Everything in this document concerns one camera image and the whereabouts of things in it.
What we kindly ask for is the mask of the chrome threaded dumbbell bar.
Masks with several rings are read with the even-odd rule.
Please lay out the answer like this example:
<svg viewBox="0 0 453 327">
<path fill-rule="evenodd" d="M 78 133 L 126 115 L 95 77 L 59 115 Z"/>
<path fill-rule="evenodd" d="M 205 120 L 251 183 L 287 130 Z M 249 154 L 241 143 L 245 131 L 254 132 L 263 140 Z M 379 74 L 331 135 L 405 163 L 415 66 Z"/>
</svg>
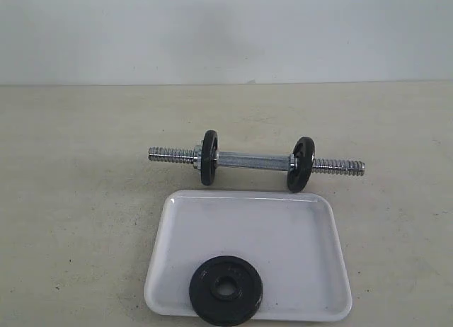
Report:
<svg viewBox="0 0 453 327">
<path fill-rule="evenodd" d="M 190 164 L 193 166 L 193 149 L 150 147 L 148 157 L 150 161 Z M 295 166 L 296 163 L 294 162 L 292 154 L 287 156 L 246 154 L 217 150 L 217 168 L 247 168 L 288 172 Z M 365 174 L 365 163 L 362 161 L 344 159 L 318 159 L 314 156 L 313 168 L 311 172 L 333 175 L 363 176 Z"/>
</svg>

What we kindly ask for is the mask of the chrome spin-lock collar nut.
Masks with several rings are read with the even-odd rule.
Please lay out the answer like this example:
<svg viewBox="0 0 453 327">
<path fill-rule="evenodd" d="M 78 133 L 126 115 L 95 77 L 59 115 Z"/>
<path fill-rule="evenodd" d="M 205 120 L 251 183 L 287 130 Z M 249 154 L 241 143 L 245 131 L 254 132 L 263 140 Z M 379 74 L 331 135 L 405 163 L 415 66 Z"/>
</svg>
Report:
<svg viewBox="0 0 453 327">
<path fill-rule="evenodd" d="M 202 146 L 198 144 L 193 149 L 193 167 L 197 171 L 201 171 L 201 160 L 202 160 Z"/>
</svg>

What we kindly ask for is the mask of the white rectangular plastic tray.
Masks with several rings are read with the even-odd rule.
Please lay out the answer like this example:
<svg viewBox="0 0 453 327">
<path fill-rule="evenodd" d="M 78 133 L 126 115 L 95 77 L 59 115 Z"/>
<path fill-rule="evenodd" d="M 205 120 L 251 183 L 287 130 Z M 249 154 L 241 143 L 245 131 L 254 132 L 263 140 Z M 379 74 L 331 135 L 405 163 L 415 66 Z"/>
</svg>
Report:
<svg viewBox="0 0 453 327">
<path fill-rule="evenodd" d="M 206 260 L 236 256 L 263 281 L 260 320 L 334 322 L 352 294 L 333 210 L 316 194 L 179 190 L 163 205 L 144 285 L 155 313 L 194 316 L 189 283 Z"/>
</svg>

